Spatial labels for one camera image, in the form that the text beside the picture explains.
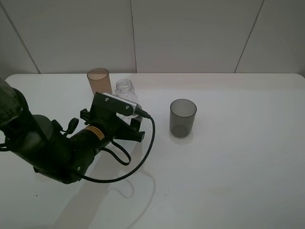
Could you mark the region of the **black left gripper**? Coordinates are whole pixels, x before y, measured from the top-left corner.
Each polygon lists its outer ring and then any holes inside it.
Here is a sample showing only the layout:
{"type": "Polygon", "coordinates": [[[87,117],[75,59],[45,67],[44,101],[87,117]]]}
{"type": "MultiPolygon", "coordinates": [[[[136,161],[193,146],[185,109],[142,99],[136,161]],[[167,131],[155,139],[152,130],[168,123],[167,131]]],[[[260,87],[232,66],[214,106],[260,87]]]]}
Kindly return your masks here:
{"type": "Polygon", "coordinates": [[[85,121],[85,124],[99,128],[105,136],[112,139],[136,142],[141,142],[144,139],[145,132],[140,131],[141,117],[132,118],[130,124],[127,124],[116,113],[91,104],[89,111],[87,109],[80,111],[80,118],[85,121]]]}

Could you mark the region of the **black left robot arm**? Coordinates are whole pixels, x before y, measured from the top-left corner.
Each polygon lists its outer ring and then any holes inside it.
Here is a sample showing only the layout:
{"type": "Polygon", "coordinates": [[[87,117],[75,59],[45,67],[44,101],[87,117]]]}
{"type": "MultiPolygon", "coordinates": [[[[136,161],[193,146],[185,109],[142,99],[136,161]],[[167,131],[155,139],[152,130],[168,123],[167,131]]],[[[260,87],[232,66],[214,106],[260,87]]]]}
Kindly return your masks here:
{"type": "Polygon", "coordinates": [[[138,103],[109,93],[96,93],[90,109],[80,112],[85,127],[76,131],[78,118],[67,129],[56,120],[32,114],[24,95],[5,81],[0,83],[0,129],[2,152],[13,152],[36,173],[64,184],[89,180],[86,171],[108,144],[117,140],[141,142],[141,121],[147,117],[138,103]]]}

